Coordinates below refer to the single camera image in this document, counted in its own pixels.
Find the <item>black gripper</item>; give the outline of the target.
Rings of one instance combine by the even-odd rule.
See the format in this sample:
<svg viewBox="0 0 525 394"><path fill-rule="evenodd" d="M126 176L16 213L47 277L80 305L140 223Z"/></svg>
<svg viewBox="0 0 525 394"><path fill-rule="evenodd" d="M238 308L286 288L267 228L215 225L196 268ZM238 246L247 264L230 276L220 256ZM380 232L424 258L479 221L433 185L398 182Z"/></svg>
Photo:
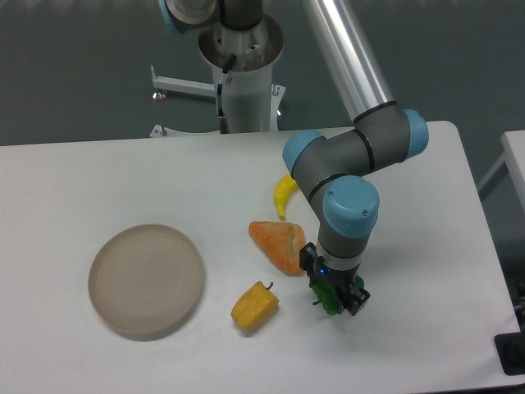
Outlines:
<svg viewBox="0 0 525 394"><path fill-rule="evenodd" d="M355 316L368 302L370 293L361 288L358 269L361 254L350 258L339 258L329 254L321 245L306 244L299 252L299 266L310 280L309 287L322 301L322 284L328 286L336 296L343 296L342 306Z"/></svg>

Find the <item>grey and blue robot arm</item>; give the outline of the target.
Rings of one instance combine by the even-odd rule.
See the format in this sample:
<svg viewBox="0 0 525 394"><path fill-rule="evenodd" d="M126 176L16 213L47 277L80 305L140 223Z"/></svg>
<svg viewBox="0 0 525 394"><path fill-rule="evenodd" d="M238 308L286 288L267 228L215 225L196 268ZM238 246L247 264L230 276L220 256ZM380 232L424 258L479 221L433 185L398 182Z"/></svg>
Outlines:
<svg viewBox="0 0 525 394"><path fill-rule="evenodd" d="M269 131L272 66L284 47L280 26L260 1L161 1L167 28L199 32L213 72L211 95L222 134ZM301 131L283 148L291 177L319 221L317 241L299 253L318 303L330 315L356 314L369 292L358 268L377 223L379 194L366 175L422 153L429 131L388 89L347 1L302 2L353 127L326 138Z"/></svg>

